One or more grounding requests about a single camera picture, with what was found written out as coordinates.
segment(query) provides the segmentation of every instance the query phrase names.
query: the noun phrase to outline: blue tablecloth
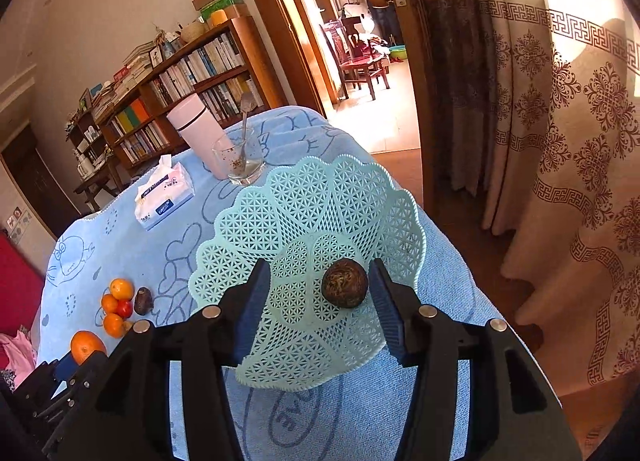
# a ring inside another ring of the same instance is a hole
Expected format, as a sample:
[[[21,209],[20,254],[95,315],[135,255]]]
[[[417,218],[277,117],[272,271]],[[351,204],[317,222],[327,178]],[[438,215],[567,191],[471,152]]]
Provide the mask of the blue tablecloth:
[[[250,118],[260,134],[269,168],[293,165],[307,155],[331,162],[352,154],[372,157],[353,138],[331,127],[315,111],[289,106]],[[193,154],[174,157],[193,180],[195,196],[155,228],[146,232],[134,218],[137,184],[103,212],[72,224],[56,244],[42,295],[38,361],[61,358],[73,334],[88,329],[109,351],[117,341],[100,326],[100,297],[111,279],[131,279],[156,295],[151,320],[157,325],[182,321],[194,310],[187,282],[194,271],[198,245],[213,237],[218,212],[231,206],[239,187],[216,180]],[[258,181],[263,184],[264,175]],[[418,295],[454,319],[484,324],[499,316],[478,290],[468,267],[447,238],[420,211],[427,254]],[[172,365],[170,415],[175,455],[188,459],[180,393],[179,363]],[[262,460],[391,460],[406,420],[415,369],[402,369],[383,349],[363,367],[301,393],[251,389],[225,373],[236,430],[245,459]],[[460,362],[458,412],[451,457],[462,456],[468,422],[469,374]]]

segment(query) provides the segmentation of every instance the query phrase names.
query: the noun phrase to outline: pink bottle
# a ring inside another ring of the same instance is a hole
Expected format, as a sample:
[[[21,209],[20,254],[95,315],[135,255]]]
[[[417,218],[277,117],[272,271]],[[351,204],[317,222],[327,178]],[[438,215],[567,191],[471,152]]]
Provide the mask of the pink bottle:
[[[202,103],[200,97],[196,93],[187,96],[166,115],[166,118],[197,157],[207,165],[211,173],[219,180],[226,180],[226,173],[220,167],[212,150],[213,143],[220,136],[224,136],[225,131]]]

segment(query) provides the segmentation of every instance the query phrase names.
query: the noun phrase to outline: dark brown fruit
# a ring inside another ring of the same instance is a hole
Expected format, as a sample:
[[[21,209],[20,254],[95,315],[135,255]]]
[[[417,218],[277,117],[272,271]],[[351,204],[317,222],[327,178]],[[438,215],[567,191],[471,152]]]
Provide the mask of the dark brown fruit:
[[[367,272],[351,259],[338,259],[329,266],[322,278],[322,296],[338,307],[360,305],[368,287]]]
[[[136,293],[136,300],[133,303],[133,309],[139,315],[146,315],[154,308],[154,299],[151,297],[151,291],[148,287],[141,287]]]

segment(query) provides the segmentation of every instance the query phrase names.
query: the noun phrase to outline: metal screw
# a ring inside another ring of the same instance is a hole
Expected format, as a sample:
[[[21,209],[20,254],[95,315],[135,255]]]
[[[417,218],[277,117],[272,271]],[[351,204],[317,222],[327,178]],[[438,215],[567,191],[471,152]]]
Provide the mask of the metal screw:
[[[220,310],[220,308],[216,305],[207,306],[202,310],[202,316],[204,318],[216,318],[220,316],[220,313],[222,313],[222,310]]]
[[[133,324],[133,331],[136,333],[146,333],[149,331],[151,327],[151,323],[148,320],[138,320],[135,324]]]
[[[489,325],[496,331],[498,332],[502,332],[502,331],[506,331],[507,329],[507,323],[502,320],[501,318],[492,318],[489,321]]]
[[[420,313],[425,318],[433,318],[438,314],[438,310],[432,305],[423,304],[422,306],[420,306],[418,313]]]

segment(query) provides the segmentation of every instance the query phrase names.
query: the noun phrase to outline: orange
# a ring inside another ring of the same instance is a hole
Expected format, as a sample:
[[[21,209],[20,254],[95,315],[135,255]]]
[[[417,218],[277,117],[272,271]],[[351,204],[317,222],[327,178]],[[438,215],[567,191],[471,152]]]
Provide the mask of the orange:
[[[105,313],[115,313],[118,308],[118,299],[113,297],[110,293],[102,295],[100,305]]]
[[[107,335],[114,338],[122,338],[124,336],[124,320],[120,315],[115,313],[108,313],[102,321],[104,330]]]
[[[127,279],[113,279],[109,291],[118,300],[131,300],[133,298],[133,284]]]
[[[107,348],[98,335],[91,331],[78,331],[71,339],[71,356],[73,356],[76,364],[80,365],[94,351],[102,351],[107,354]]]

